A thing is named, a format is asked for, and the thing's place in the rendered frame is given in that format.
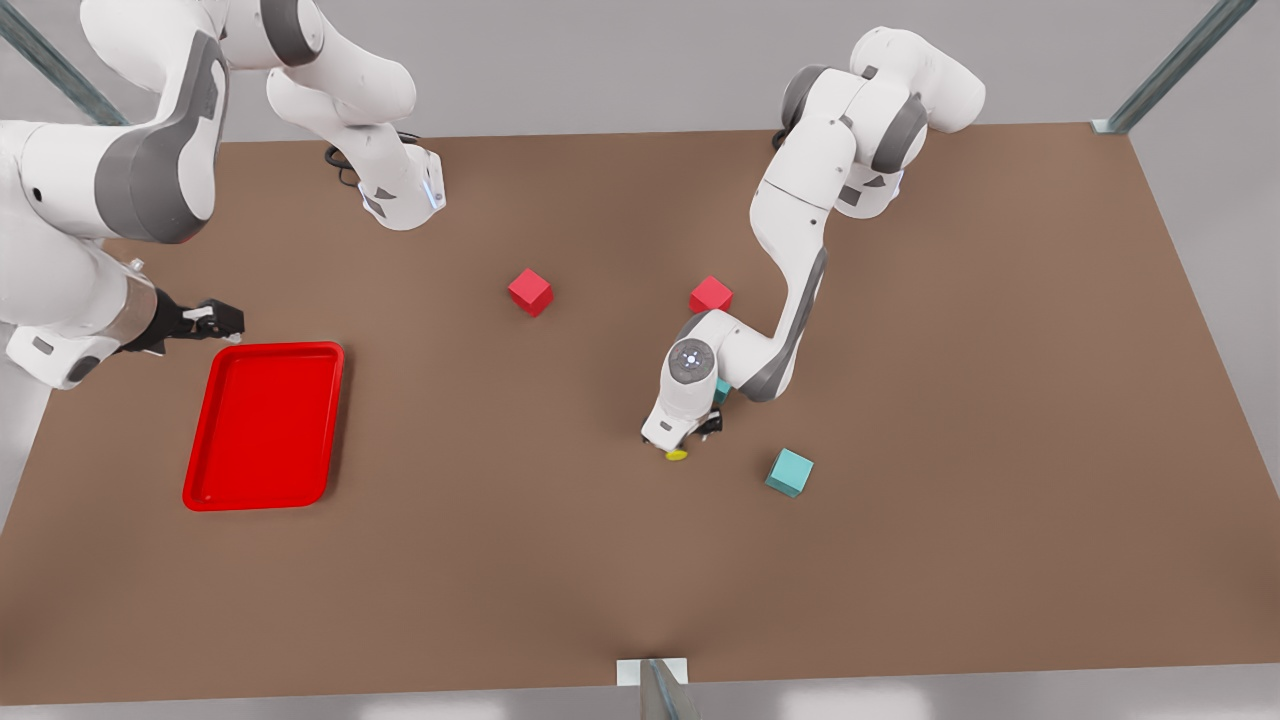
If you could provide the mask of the red rectangular tray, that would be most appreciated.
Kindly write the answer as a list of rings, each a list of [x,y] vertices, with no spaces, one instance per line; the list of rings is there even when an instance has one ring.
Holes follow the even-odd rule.
[[[305,507],[330,474],[346,354],[334,342],[218,352],[183,502],[197,512]]]

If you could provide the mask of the silver frame post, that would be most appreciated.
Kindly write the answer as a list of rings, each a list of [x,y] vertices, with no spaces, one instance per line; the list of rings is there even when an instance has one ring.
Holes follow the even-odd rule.
[[[127,126],[123,114],[31,22],[0,0],[0,38],[4,38],[45,79],[100,126]]]
[[[1257,3],[1217,0],[1112,114],[1091,120],[1093,132],[1129,135]]]
[[[640,720],[701,720],[689,694],[686,659],[622,659],[616,685],[639,689]]]

